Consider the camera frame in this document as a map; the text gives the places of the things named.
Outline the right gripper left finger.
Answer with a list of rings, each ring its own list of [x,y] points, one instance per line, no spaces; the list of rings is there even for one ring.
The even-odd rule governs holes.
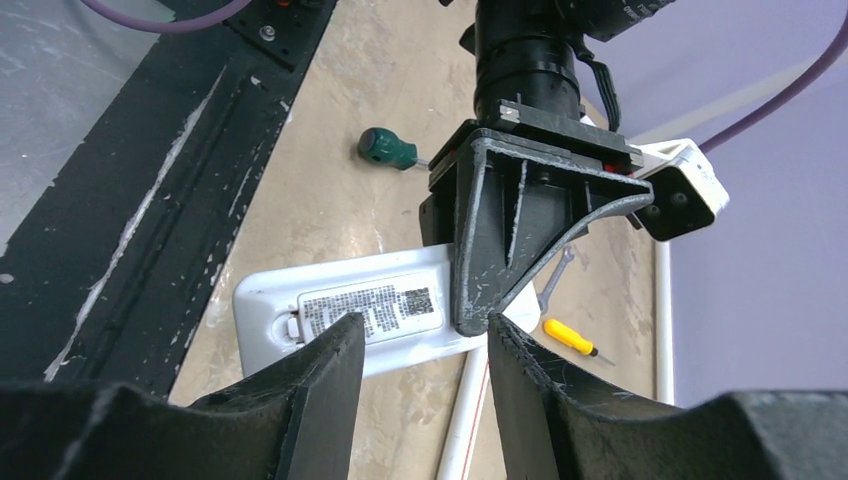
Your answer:
[[[344,479],[364,363],[348,314],[187,407],[121,382],[5,382],[5,479]]]

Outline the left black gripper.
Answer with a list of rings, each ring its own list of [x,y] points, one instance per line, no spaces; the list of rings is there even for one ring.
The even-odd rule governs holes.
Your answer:
[[[419,210],[425,245],[454,244],[453,325],[469,337],[590,223],[654,200],[652,185],[631,176],[639,155],[621,135],[515,102],[495,106],[434,155]]]

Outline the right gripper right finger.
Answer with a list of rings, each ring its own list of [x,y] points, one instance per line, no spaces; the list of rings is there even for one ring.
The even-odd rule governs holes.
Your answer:
[[[511,479],[843,479],[843,391],[742,391],[685,409],[654,401],[489,318],[489,367]]]

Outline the white AC remote control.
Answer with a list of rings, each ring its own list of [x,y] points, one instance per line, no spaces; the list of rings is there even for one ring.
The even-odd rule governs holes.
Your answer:
[[[253,375],[351,312],[364,317],[366,377],[484,346],[450,316],[448,244],[258,272],[232,308],[242,372]]]

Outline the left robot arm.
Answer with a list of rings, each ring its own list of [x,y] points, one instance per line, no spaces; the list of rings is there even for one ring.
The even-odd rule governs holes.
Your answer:
[[[450,315],[484,334],[534,276],[599,219],[654,200],[641,153],[618,132],[607,66],[586,47],[638,24],[614,1],[480,1],[462,46],[474,115],[429,165],[426,245],[451,244]]]

